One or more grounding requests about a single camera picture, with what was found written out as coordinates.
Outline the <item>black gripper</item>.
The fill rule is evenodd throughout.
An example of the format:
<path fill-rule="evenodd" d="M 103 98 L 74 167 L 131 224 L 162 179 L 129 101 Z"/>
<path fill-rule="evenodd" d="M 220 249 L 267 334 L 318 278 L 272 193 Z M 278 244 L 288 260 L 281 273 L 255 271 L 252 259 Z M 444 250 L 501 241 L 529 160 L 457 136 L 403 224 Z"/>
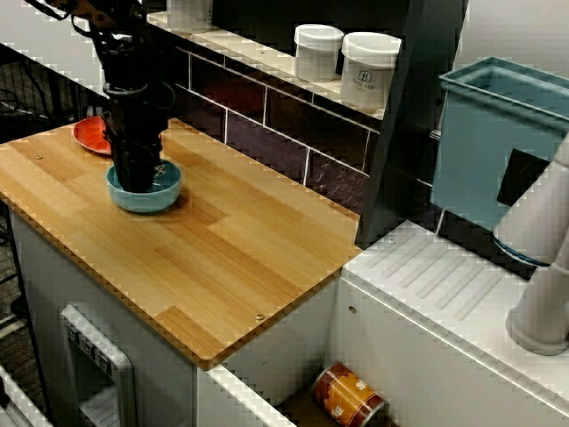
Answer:
<path fill-rule="evenodd" d="M 127 89 L 105 83 L 103 89 L 108 96 L 104 136 L 119 183 L 127 192 L 147 192 L 154 178 L 165 179 L 169 173 L 167 161 L 156 165 L 155 153 L 163 148 L 168 104 L 158 102 L 159 92 L 149 84 Z"/>

